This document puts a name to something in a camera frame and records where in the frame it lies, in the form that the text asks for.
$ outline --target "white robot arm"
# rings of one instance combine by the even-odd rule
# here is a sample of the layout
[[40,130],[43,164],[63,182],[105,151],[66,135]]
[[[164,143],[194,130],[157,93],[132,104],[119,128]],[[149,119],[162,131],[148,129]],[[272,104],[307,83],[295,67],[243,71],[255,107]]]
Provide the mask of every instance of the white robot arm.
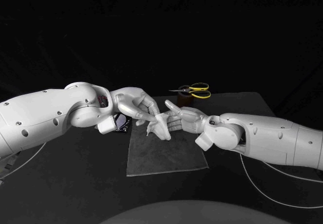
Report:
[[224,113],[207,116],[168,100],[168,131],[200,133],[196,144],[206,151],[214,144],[263,162],[323,170],[323,132],[281,118]]
[[[97,96],[108,100],[103,107]],[[138,119],[136,125],[145,120],[155,122],[159,114],[142,89],[126,87],[109,92],[85,82],[8,99],[0,103],[0,157],[50,141],[70,126],[95,126],[102,134],[113,131],[115,112]]]

